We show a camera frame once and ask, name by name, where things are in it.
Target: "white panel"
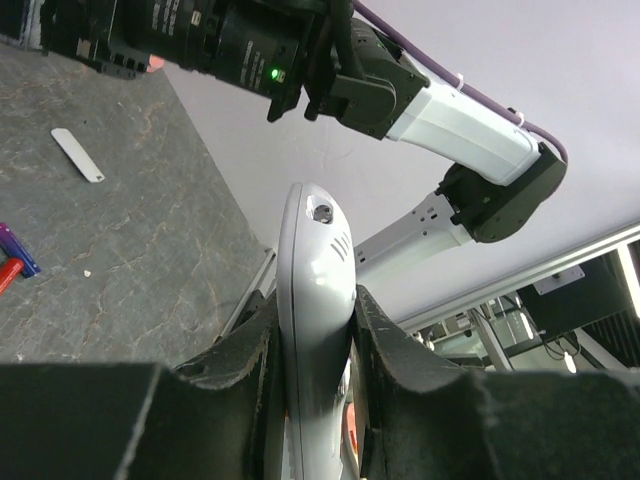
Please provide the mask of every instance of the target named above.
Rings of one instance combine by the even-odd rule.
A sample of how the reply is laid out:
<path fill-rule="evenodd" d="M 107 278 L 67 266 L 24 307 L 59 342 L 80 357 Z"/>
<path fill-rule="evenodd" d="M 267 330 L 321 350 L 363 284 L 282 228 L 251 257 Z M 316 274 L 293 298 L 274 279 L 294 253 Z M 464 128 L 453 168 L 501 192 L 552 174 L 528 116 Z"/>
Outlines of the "white panel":
<path fill-rule="evenodd" d="M 559 137 L 566 182 L 527 226 L 494 245 L 468 244 L 373 291 L 392 318 L 497 281 L 640 219 L 640 2 L 369 0 L 465 81 Z M 256 235 L 276 247 L 295 181 L 342 206 L 359 243 L 417 205 L 449 164 L 296 112 L 271 125 L 268 102 L 212 78 L 167 73 Z"/>

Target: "red object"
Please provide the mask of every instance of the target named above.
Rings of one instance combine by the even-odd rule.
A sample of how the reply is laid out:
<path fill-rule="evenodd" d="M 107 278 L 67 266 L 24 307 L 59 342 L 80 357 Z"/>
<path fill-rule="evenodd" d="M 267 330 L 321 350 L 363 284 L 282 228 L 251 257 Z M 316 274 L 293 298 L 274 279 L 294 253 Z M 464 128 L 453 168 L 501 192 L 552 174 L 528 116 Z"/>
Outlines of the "red object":
<path fill-rule="evenodd" d="M 10 258 L 2 268 L 0 268 L 0 295 L 9 288 L 13 279 L 20 275 L 24 263 L 19 258 Z"/>

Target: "purple cable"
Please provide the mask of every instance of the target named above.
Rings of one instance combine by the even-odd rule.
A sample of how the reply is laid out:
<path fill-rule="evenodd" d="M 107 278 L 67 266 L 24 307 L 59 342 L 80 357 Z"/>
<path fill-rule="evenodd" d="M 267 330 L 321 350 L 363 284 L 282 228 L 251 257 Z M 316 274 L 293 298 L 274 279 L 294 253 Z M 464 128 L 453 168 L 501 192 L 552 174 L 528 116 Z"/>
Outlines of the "purple cable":
<path fill-rule="evenodd" d="M 449 70 L 444 68 L 442 65 L 436 62 L 429 55 L 427 55 L 418 47 L 416 47 L 404 35 L 402 35 L 395 28 L 393 28 L 391 25 L 385 22 L 382 18 L 380 18 L 378 15 L 372 12 L 365 5 L 363 5 L 363 3 L 360 0 L 353 0 L 353 4 L 356 12 L 358 12 L 366 20 L 371 22 L 373 26 L 380 29 L 383 33 L 385 33 L 391 40 L 393 40 L 398 45 L 400 45 L 409 55 L 411 55 L 418 62 L 424 65 L 425 68 L 427 68 L 428 70 L 431 70 L 433 73 L 438 75 L 440 78 L 442 78 L 442 80 L 447 82 L 452 87 L 458 88 L 460 79 L 456 75 L 451 73 Z M 500 105 L 498 102 L 487 97 L 484 93 L 476 90 L 471 85 L 464 84 L 463 87 L 460 89 L 460 91 L 465 95 L 467 95 L 468 97 L 473 98 L 479 104 L 487 107 L 492 112 L 495 112 L 501 117 L 505 118 L 506 120 L 509 120 L 514 125 L 519 125 L 520 122 L 522 121 L 522 119 L 518 115 L 506 109 L 505 107 Z M 522 128 L 525 130 L 528 130 L 531 133 L 539 135 L 540 137 L 547 140 L 550 144 L 552 144 L 556 148 L 556 150 L 558 150 L 558 153 L 560 154 L 560 158 L 566 164 L 569 163 L 569 155 L 567 154 L 567 149 L 564 148 L 564 145 L 562 145 L 562 143 L 560 143 L 560 140 L 558 140 L 556 137 L 554 137 L 546 130 L 538 127 L 537 125 L 531 122 L 525 121 L 522 124 Z"/>

